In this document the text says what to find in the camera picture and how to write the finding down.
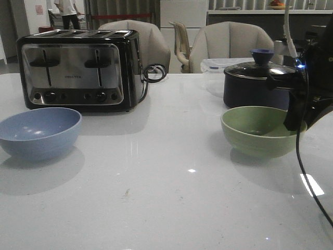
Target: toaster knob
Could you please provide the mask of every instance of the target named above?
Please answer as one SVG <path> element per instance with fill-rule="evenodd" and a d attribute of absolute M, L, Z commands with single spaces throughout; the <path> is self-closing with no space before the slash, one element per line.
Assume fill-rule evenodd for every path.
<path fill-rule="evenodd" d="M 97 92 L 96 93 L 96 99 L 98 102 L 104 102 L 106 100 L 106 93 L 105 92 Z"/>
<path fill-rule="evenodd" d="M 57 98 L 57 94 L 53 91 L 47 91 L 44 93 L 44 98 L 47 102 L 53 102 Z"/>

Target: person's leg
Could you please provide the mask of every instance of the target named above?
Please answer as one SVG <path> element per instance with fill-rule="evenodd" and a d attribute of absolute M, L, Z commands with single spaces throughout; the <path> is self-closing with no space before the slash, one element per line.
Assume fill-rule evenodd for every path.
<path fill-rule="evenodd" d="M 70 21 L 70 16 L 62 16 L 62 23 L 63 23 L 64 30 L 69 29 L 69 21 Z"/>
<path fill-rule="evenodd" d="M 71 15 L 71 21 L 72 21 L 72 24 L 73 24 L 73 28 L 76 29 L 76 30 L 79 30 L 80 29 L 80 24 L 79 24 L 79 19 L 78 19 L 78 16 L 77 15 Z"/>

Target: white shirt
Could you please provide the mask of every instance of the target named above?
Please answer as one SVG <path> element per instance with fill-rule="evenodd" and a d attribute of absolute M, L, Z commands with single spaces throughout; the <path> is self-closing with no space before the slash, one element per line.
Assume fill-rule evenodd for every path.
<path fill-rule="evenodd" d="M 76 10 L 74 9 L 75 0 L 54 0 L 54 3 L 59 4 L 63 9 L 63 12 L 60 12 L 61 16 L 76 14 Z"/>

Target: chair backrest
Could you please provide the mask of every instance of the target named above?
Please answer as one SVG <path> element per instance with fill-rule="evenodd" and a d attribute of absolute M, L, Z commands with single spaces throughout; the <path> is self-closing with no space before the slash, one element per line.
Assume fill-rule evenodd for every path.
<path fill-rule="evenodd" d="M 190 47 L 188 42 L 187 30 L 181 22 L 169 22 L 175 30 L 175 49 L 174 53 L 178 61 L 182 63 L 182 72 L 190 73 L 189 54 Z"/>
<path fill-rule="evenodd" d="M 252 57 L 254 48 L 273 49 L 274 42 L 259 26 L 239 22 L 220 22 L 199 30 L 189 57 L 192 73 L 201 73 L 200 63 L 208 58 Z M 283 63 L 281 55 L 272 62 Z"/>
<path fill-rule="evenodd" d="M 169 72 L 171 51 L 161 31 L 152 23 L 135 20 L 122 20 L 105 23 L 100 30 L 136 30 L 139 32 L 141 60 L 143 67 L 150 64 L 162 64 Z"/>

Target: blue light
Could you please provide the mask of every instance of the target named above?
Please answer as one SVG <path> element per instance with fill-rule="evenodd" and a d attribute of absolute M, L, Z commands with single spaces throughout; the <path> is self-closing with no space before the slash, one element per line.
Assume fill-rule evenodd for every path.
<path fill-rule="evenodd" d="M 304 68 L 305 68 L 305 65 L 303 65 L 303 64 L 298 64 L 296 67 L 299 68 L 299 69 L 304 69 Z"/>

